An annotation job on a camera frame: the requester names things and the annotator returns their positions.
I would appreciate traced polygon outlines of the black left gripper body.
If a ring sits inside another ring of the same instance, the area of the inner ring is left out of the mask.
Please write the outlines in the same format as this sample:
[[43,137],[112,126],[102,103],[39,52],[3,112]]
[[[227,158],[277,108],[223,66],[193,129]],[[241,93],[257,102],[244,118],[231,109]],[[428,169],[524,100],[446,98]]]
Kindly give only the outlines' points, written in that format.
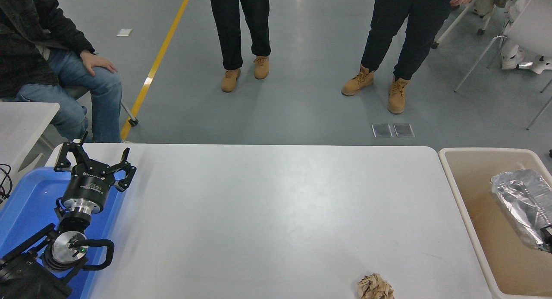
[[95,205],[105,205],[114,182],[113,173],[87,173],[84,169],[74,167],[64,193],[64,205],[72,205],[80,199],[91,201]]

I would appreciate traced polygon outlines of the seated person's left hand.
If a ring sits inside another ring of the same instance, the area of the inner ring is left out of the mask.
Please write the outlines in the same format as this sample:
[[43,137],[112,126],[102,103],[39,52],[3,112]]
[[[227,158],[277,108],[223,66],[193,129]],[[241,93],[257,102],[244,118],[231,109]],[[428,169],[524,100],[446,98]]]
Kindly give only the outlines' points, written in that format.
[[89,72],[91,76],[95,76],[95,67],[106,69],[111,73],[118,73],[117,68],[112,62],[110,62],[108,59],[105,59],[104,57],[93,54],[88,50],[81,51],[79,56],[85,69]]

